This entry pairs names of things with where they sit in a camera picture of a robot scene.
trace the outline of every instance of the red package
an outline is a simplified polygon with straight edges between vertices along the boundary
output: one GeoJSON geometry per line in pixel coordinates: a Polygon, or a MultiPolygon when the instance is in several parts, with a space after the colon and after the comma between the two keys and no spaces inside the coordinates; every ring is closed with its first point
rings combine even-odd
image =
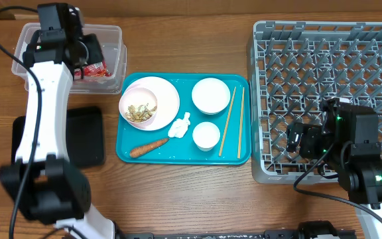
{"type": "MultiPolygon", "coordinates": [[[[80,69],[75,69],[74,75],[81,76],[80,69]]],[[[84,76],[111,76],[111,74],[107,70],[107,65],[105,64],[105,61],[103,61],[85,66],[84,76]]]]}

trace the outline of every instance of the wooden chopstick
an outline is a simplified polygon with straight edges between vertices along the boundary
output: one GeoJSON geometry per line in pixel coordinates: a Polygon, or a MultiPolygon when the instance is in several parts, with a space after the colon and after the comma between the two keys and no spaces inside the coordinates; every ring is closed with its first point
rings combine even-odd
{"type": "Polygon", "coordinates": [[[226,118],[225,129],[223,130],[223,137],[222,137],[222,143],[220,144],[219,157],[222,156],[223,143],[225,143],[226,130],[228,129],[228,123],[229,123],[229,117],[231,115],[233,99],[235,98],[235,89],[237,88],[234,87],[233,89],[232,100],[231,100],[231,104],[229,105],[229,111],[228,111],[228,116],[226,118]]]}
{"type": "Polygon", "coordinates": [[[243,97],[241,99],[241,116],[239,118],[239,136],[238,136],[238,159],[241,158],[241,134],[243,133],[243,109],[244,109],[244,87],[243,97]]]}

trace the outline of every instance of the teal tray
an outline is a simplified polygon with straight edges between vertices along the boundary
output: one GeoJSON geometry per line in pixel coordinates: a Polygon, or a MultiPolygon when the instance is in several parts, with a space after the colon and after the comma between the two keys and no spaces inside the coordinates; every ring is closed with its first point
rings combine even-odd
{"type": "Polygon", "coordinates": [[[171,138],[165,145],[149,152],[146,155],[133,159],[129,152],[138,146],[154,142],[167,136],[172,122],[166,127],[156,131],[142,131],[129,125],[119,115],[119,126],[117,128],[116,153],[121,160],[127,163],[164,163],[176,165],[241,165],[245,163],[251,154],[250,136],[250,97],[249,85],[242,76],[236,74],[194,74],[194,73],[150,73],[138,72],[129,75],[124,83],[122,93],[132,82],[146,76],[157,76],[168,80],[178,90],[180,107],[175,119],[183,118],[185,112],[190,112],[191,125],[182,139],[171,138]],[[229,105],[220,113],[208,116],[200,112],[192,103],[191,91],[194,85],[204,78],[217,78],[223,80],[231,91],[237,87],[235,99],[229,119],[229,126],[223,146],[222,156],[219,157],[219,150],[228,115],[229,105]],[[243,135],[241,138],[241,158],[237,158],[239,118],[241,113],[242,87],[245,87],[245,102],[243,112],[243,135]],[[221,139],[219,143],[210,151],[203,152],[197,148],[192,141],[192,131],[201,122],[210,121],[219,127],[221,139]]]}

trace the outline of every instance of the wire grid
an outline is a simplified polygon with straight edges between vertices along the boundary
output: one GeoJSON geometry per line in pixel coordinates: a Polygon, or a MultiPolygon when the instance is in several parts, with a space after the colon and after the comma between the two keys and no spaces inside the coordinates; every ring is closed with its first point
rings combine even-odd
{"type": "Polygon", "coordinates": [[[321,98],[339,96],[374,108],[382,143],[382,41],[258,40],[257,54],[261,139],[268,146],[261,156],[268,171],[308,169],[312,162],[285,151],[285,130],[295,121],[321,125],[321,98]]]}

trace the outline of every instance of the carrot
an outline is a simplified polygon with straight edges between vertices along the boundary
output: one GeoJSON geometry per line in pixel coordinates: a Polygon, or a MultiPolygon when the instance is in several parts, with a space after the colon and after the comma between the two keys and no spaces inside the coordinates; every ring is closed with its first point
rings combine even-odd
{"type": "Polygon", "coordinates": [[[130,156],[132,158],[143,156],[144,154],[160,147],[161,145],[164,145],[167,141],[169,141],[169,138],[160,139],[160,140],[157,140],[156,142],[152,142],[140,147],[136,147],[131,150],[130,156]]]}

